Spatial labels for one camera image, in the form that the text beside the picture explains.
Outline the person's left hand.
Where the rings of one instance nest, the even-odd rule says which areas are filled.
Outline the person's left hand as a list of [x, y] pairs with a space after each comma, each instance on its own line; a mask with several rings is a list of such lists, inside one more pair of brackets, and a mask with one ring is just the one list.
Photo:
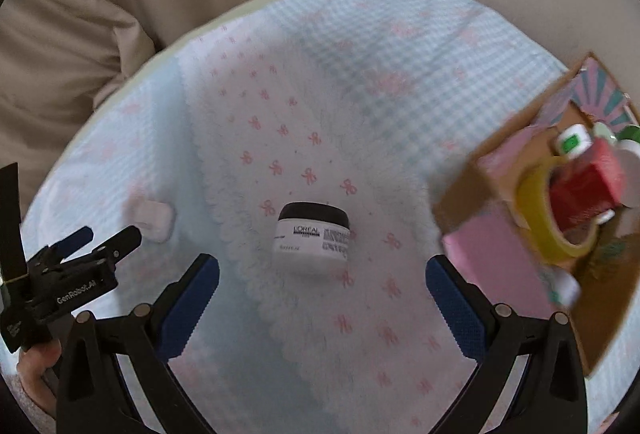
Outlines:
[[56, 398], [43, 376], [53, 368], [62, 354], [58, 339], [22, 350], [17, 362], [17, 374], [26, 395], [50, 417], [55, 417]]

